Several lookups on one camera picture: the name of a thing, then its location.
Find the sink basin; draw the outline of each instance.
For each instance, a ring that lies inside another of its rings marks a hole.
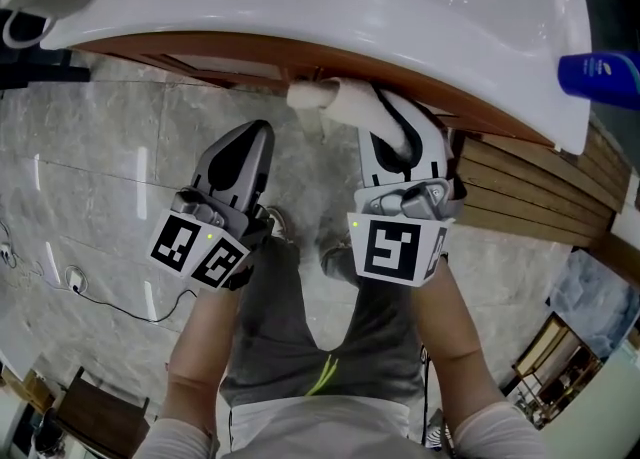
[[[159,31],[233,31],[329,45],[442,80],[572,153],[589,102],[565,95],[559,56],[591,50],[585,0],[93,0],[45,48]]]

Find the marble floor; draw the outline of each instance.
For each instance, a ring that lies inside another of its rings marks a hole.
[[[79,63],[92,68],[92,83],[33,84],[6,91],[0,102],[0,218],[20,256],[13,270],[0,264],[0,307],[17,312],[40,344],[38,371],[66,384],[82,365],[131,397],[150,397],[151,412],[158,410],[165,363],[193,298],[153,325],[54,288],[77,265],[89,278],[87,295],[148,317],[150,293],[157,315],[165,315],[184,286],[145,261],[159,212],[189,182],[207,146],[253,119],[268,120],[276,132],[262,201],[283,208],[293,223],[309,327],[321,348],[339,345],[357,294],[322,275],[316,243],[346,230],[360,183],[355,130],[333,126],[324,144],[310,142],[281,96],[204,86],[96,56]],[[570,248],[454,226],[450,252],[500,382],[547,317],[544,300]],[[437,407],[437,380],[430,379]]]

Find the human arm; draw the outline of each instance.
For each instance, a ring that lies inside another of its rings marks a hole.
[[[418,334],[438,375],[443,411],[452,433],[467,418],[504,397],[489,373],[478,332],[446,261],[412,291]]]
[[[169,362],[160,418],[215,435],[218,387],[231,354],[240,291],[201,290]]]

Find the yellow stripe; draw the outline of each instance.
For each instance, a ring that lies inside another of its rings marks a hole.
[[[327,384],[329,379],[331,379],[333,377],[333,374],[336,373],[336,370],[338,369],[338,361],[340,360],[336,359],[336,362],[333,364],[331,369],[327,372],[327,368],[329,367],[329,364],[331,362],[331,356],[329,356],[329,359],[325,363],[324,369],[322,370],[322,375],[320,376],[320,379],[318,379],[318,382],[314,385],[314,387],[307,392],[305,397],[311,397],[312,395],[315,395],[317,392],[319,392],[322,388],[324,388],[324,386]]]

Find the white cloth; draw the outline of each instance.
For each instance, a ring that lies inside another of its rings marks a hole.
[[[235,437],[234,451],[228,455],[229,459],[433,457],[429,450],[409,441],[403,434],[405,423],[396,420],[399,413],[394,415],[394,408],[385,407],[394,403],[341,396],[288,402],[292,403],[271,410],[264,403],[250,404],[262,406],[260,408],[240,406],[234,409],[234,419],[240,408],[244,408],[244,414],[240,422],[234,424],[239,435]],[[238,449],[240,442],[248,444]],[[454,443],[461,457],[546,457],[538,431],[508,403],[494,404],[470,417],[456,431]],[[212,452],[215,452],[214,441],[195,427],[177,420],[159,420],[149,431],[135,459],[207,459]]]

